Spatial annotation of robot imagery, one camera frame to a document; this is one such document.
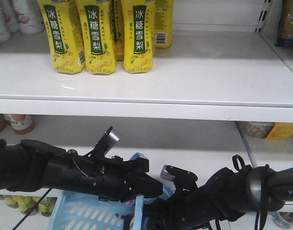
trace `barcode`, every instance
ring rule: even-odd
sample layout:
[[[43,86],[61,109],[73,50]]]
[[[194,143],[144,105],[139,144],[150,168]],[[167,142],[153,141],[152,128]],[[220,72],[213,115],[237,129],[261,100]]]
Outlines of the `barcode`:
[[[157,33],[156,34],[156,45],[165,45],[167,43],[167,33]]]
[[[81,50],[79,52],[79,63],[82,66],[84,62],[85,62],[85,53],[83,50]]]

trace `light blue basket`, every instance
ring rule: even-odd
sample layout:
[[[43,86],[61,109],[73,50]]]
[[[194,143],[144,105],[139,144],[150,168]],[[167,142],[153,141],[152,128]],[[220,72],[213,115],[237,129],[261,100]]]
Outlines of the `light blue basket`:
[[[164,183],[163,199],[174,193]],[[145,204],[154,199],[144,199]],[[99,201],[98,196],[61,191],[48,230],[123,230],[124,217],[134,215],[135,201]]]

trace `white shelf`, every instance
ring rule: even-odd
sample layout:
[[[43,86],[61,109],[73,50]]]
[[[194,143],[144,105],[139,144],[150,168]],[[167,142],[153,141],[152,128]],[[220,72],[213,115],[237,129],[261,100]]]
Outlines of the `white shelf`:
[[[249,155],[255,167],[268,164],[275,171],[293,167],[293,138],[271,140],[244,135],[244,139],[248,143]],[[293,202],[286,202],[281,211],[293,212]]]
[[[275,51],[275,53],[281,58],[281,60],[286,64],[286,66],[293,73],[293,46],[292,47],[282,47],[276,46],[275,44],[277,37],[272,35],[262,35],[262,37],[267,41],[270,47]]]
[[[35,116],[34,119],[33,132],[16,135],[7,127],[0,138],[5,138],[10,145],[21,139],[36,139],[67,150],[76,149],[83,155],[113,126],[121,139],[108,157],[118,155],[127,160],[140,152],[150,160],[152,177],[159,178],[164,164],[174,165],[196,173],[199,186],[219,169],[233,169],[235,154],[249,163],[234,122],[84,116]]]
[[[0,230],[12,229],[23,216],[19,209],[8,207],[4,200],[0,200]],[[17,229],[47,230],[49,221],[50,218],[37,213],[34,216],[29,216]]]
[[[293,122],[293,74],[256,33],[175,31],[147,74],[68,76],[45,33],[17,32],[0,46],[0,113]]]

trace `clear plastic bag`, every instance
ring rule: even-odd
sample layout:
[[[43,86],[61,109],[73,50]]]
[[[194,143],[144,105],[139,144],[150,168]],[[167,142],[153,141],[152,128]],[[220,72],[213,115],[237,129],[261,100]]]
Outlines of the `clear plastic bag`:
[[[278,43],[281,46],[293,44],[293,0],[283,0]]]

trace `yellow package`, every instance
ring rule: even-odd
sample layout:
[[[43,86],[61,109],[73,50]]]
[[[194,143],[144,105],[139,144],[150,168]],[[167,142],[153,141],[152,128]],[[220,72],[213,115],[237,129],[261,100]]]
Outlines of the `yellow package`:
[[[75,0],[38,2],[56,71],[65,74],[81,72],[85,68],[85,53]]]
[[[152,26],[154,0],[121,0],[124,17],[124,69],[145,73],[153,67]]]
[[[117,61],[124,59],[124,21],[121,0],[112,0],[114,54]]]
[[[168,48],[172,44],[173,0],[155,2],[155,48]]]
[[[266,139],[289,139],[293,136],[293,123],[275,123]]]
[[[108,75],[116,70],[109,0],[76,0],[91,74]]]

